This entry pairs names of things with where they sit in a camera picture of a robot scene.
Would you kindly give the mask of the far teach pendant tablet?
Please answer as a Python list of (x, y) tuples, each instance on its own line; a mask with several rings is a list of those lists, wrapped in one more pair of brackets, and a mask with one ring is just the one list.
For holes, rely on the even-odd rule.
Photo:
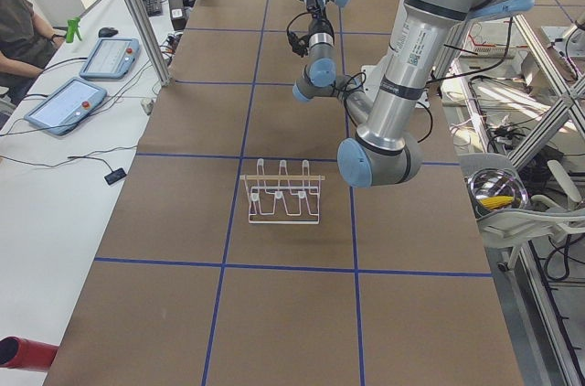
[(136, 38), (99, 38), (80, 70), (84, 80), (119, 80), (139, 56)]

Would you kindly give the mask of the teach pendant tablet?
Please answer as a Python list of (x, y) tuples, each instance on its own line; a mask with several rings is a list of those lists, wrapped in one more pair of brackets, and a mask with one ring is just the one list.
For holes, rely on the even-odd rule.
[(84, 80), (119, 80), (139, 56), (136, 38), (99, 38), (80, 70)]
[(63, 135), (96, 109), (106, 94), (107, 91), (96, 84), (72, 78), (27, 113), (25, 120), (37, 129)]

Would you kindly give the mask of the black computer mouse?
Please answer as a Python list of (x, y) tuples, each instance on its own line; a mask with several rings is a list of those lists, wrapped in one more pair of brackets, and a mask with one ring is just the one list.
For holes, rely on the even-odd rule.
[(118, 33), (119, 33), (119, 31), (114, 27), (102, 27), (98, 31), (98, 37), (99, 38), (112, 38), (112, 37), (116, 36)]

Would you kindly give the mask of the steel bowl with corn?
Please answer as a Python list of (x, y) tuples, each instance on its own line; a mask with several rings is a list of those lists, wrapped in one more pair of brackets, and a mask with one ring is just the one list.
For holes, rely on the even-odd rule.
[(510, 170), (484, 168), (467, 178), (477, 219), (500, 209), (525, 209), (529, 195), (522, 181)]

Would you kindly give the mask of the green clamp tool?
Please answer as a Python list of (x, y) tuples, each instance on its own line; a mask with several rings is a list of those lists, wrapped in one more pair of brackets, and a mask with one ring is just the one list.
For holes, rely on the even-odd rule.
[(75, 16), (67, 22), (66, 42), (73, 43), (75, 39), (82, 41), (80, 34), (80, 17)]

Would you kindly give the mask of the small black puck device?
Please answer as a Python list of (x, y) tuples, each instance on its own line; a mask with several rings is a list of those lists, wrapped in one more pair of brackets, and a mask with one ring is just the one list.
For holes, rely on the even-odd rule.
[(107, 174), (104, 179), (108, 185), (113, 185), (127, 176), (123, 168), (118, 168)]

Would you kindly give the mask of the near teach pendant tablet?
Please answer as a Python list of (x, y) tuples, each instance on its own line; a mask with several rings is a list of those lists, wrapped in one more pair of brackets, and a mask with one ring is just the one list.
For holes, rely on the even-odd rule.
[(37, 129), (63, 135), (96, 109), (106, 94), (107, 91), (96, 84), (72, 78), (27, 113), (25, 120)]

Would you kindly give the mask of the seated person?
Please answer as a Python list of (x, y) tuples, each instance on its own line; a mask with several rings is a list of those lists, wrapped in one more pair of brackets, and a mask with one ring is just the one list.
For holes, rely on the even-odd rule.
[(65, 35), (35, 11), (28, 0), (1, 0), (1, 86), (18, 105), (43, 72)]

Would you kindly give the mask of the red cylinder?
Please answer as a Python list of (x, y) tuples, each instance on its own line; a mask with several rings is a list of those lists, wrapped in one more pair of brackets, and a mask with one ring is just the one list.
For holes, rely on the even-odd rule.
[(58, 346), (44, 342), (6, 337), (1, 340), (1, 367), (48, 372), (58, 350)]

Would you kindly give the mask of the white pedestal column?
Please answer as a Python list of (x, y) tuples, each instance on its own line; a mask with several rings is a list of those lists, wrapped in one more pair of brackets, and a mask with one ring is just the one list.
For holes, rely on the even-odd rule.
[(452, 18), (421, 10), (418, 0), (400, 0), (388, 52), (368, 74), (367, 95), (379, 92), (418, 101), (450, 30)]

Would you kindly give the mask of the aluminium frame post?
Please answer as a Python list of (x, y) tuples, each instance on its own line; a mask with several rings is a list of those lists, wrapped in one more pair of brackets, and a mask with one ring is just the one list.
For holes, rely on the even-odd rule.
[(167, 86), (171, 80), (170, 72), (158, 46), (154, 30), (144, 8), (142, 0), (124, 0), (133, 22), (138, 30), (143, 47), (152, 64), (157, 78), (162, 87)]

